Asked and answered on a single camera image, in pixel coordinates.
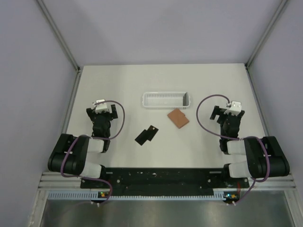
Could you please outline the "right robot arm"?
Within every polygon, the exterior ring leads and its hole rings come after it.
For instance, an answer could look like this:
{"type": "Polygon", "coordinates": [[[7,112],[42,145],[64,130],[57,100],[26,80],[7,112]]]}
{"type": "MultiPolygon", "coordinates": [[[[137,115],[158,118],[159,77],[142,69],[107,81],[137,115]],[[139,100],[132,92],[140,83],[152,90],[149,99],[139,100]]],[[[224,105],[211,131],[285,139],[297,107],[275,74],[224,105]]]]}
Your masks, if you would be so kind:
{"type": "Polygon", "coordinates": [[[239,178],[252,177],[254,179],[265,178],[269,168],[269,177],[287,176],[290,173],[289,163],[274,136],[245,138],[243,140],[231,140],[237,138],[240,130],[241,111],[238,115],[229,113],[227,109],[215,106],[210,116],[211,120],[218,116],[221,138],[220,149],[226,155],[241,155],[246,160],[225,164],[227,172],[221,175],[221,182],[226,187],[234,186],[239,178]]]}

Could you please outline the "black credit card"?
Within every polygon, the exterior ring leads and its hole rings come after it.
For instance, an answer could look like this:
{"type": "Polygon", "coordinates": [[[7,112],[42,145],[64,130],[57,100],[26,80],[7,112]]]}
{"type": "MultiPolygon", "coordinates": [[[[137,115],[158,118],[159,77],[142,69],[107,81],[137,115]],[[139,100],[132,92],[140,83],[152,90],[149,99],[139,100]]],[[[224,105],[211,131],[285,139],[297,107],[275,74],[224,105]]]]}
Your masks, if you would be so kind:
{"type": "Polygon", "coordinates": [[[149,133],[147,130],[143,130],[136,138],[135,141],[139,144],[139,145],[143,145],[147,139],[149,137],[149,133]]]}
{"type": "Polygon", "coordinates": [[[143,141],[151,141],[154,136],[156,135],[156,133],[158,132],[158,128],[154,127],[154,126],[150,126],[148,129],[143,131],[143,141]]]}

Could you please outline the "brown leather card holder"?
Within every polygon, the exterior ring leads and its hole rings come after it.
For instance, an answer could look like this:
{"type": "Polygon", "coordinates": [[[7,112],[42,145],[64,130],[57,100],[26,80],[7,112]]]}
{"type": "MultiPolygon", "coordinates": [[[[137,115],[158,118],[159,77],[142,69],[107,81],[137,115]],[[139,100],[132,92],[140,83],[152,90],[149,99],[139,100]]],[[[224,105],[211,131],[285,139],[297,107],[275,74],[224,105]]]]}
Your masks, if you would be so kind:
{"type": "Polygon", "coordinates": [[[189,119],[179,109],[175,109],[167,114],[168,118],[176,125],[178,129],[189,123],[189,119]]]}

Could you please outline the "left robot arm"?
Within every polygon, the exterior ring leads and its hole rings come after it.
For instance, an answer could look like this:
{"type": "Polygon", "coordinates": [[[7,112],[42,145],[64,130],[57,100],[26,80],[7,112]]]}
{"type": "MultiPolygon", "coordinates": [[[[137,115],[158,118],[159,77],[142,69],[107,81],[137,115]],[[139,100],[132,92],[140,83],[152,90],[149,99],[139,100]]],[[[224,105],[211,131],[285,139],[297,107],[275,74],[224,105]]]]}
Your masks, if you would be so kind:
{"type": "Polygon", "coordinates": [[[91,178],[96,187],[107,183],[107,175],[102,173],[104,167],[87,160],[87,155],[106,153],[110,145],[111,121],[118,118],[116,105],[106,103],[87,108],[90,118],[92,135],[75,137],[62,133],[48,159],[48,170],[62,172],[65,175],[76,175],[91,178]]]}

